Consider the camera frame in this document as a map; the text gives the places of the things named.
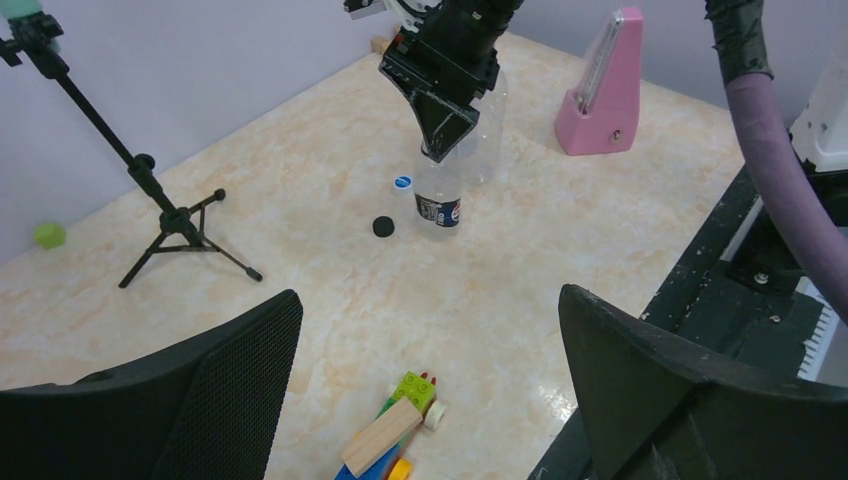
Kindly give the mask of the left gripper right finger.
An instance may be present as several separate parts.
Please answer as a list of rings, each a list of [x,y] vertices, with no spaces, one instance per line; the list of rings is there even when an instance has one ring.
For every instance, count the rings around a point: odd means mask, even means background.
[[[566,284],[571,379],[600,479],[843,479],[844,388],[746,365]]]

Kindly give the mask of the clear plastic bottle blue label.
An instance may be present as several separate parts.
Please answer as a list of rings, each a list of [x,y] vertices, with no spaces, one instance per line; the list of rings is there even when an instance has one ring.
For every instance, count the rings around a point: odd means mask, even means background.
[[[493,180],[500,165],[508,93],[506,69],[501,67],[494,89],[472,102],[480,116],[476,127],[458,146],[462,178],[470,188]]]

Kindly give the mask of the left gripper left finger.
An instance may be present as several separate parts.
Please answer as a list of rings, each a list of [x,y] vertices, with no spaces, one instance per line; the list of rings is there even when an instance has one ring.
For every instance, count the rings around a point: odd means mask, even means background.
[[[5,479],[261,479],[303,320],[293,290],[75,383],[1,394]]]

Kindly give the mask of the blue Pocari Sweat cap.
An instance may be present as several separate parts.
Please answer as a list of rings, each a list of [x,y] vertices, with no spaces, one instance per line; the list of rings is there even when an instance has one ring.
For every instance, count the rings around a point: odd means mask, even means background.
[[[413,179],[409,175],[398,175],[392,181],[392,192],[397,196],[408,196],[414,191]]]

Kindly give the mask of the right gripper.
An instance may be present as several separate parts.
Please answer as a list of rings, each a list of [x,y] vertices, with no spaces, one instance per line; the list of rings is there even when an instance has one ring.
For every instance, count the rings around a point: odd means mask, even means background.
[[[441,163],[477,125],[474,103],[495,89],[500,72],[495,42],[522,4],[443,1],[383,54],[379,71],[406,97],[432,161]]]

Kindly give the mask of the small clear bottle black cap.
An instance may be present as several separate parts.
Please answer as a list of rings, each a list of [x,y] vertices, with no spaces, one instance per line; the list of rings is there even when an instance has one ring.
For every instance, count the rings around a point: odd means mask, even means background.
[[[413,163],[415,224],[429,240],[444,241],[460,229],[463,181],[456,149],[436,162],[421,152]]]

